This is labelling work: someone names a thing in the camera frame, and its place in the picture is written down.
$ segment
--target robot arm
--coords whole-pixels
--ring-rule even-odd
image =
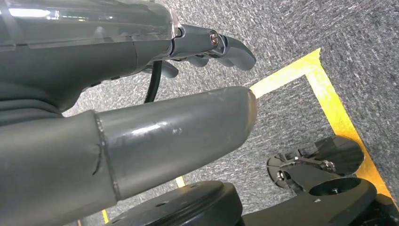
[[[255,123],[244,87],[64,118],[83,89],[156,61],[249,70],[255,57],[147,1],[0,0],[0,12],[2,226],[63,225],[108,208],[237,149]]]

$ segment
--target gray carpet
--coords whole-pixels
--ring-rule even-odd
[[[170,0],[183,23],[214,28],[244,41],[258,63],[250,72],[211,62],[175,64],[180,74],[162,79],[158,100],[225,86],[250,86],[321,47],[321,61],[392,196],[399,200],[399,3],[396,0]],[[142,103],[149,75],[107,82],[84,92],[66,114]],[[306,145],[332,130],[304,78],[258,100],[258,122],[237,151],[184,176],[186,183],[219,179],[235,184],[244,211],[290,197],[268,179],[273,153]],[[176,188],[174,181],[110,208],[111,218]],[[97,226],[101,214],[84,219]]]

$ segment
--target transparent plastic cover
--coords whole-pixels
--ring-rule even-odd
[[[143,0],[0,1],[0,47],[74,46],[171,40],[177,21],[161,4]]]

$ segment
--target gray plastic housing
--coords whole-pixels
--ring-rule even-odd
[[[240,147],[256,99],[230,87],[104,113],[0,127],[0,225],[56,226]]]
[[[171,40],[176,30],[169,9],[144,0],[0,1],[0,51]]]

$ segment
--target screw hole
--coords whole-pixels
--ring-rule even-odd
[[[161,202],[160,204],[156,205],[155,207],[163,206],[163,205],[165,205],[166,203],[168,203],[168,202]]]

